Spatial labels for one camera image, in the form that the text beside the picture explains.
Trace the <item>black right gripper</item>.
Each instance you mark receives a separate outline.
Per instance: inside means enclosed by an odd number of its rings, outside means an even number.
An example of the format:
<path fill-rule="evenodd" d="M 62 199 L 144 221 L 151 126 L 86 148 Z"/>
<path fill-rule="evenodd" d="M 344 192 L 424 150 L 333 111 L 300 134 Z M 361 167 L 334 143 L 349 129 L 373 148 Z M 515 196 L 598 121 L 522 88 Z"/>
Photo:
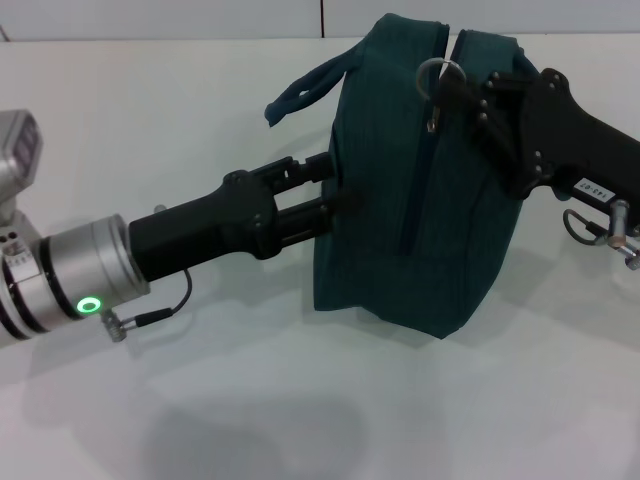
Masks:
<path fill-rule="evenodd" d="M 582 109 L 557 70 L 495 72 L 480 88 L 450 65 L 434 105 L 445 115 L 478 114 L 478 146 L 515 199 L 549 186 L 590 206 L 639 204 L 639 141 Z"/>

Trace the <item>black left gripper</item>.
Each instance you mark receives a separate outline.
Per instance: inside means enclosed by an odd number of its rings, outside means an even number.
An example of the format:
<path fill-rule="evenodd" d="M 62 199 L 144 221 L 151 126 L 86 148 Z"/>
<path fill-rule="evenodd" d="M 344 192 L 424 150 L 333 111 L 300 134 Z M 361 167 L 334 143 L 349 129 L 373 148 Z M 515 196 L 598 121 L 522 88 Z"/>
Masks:
<path fill-rule="evenodd" d="M 155 281 L 230 253 L 269 259 L 333 230 L 340 215 L 357 213 L 363 195 L 323 188 L 312 200 L 277 209 L 274 195 L 333 177 L 329 152 L 300 163 L 291 156 L 227 175 L 214 192 L 129 224 L 132 258 Z"/>

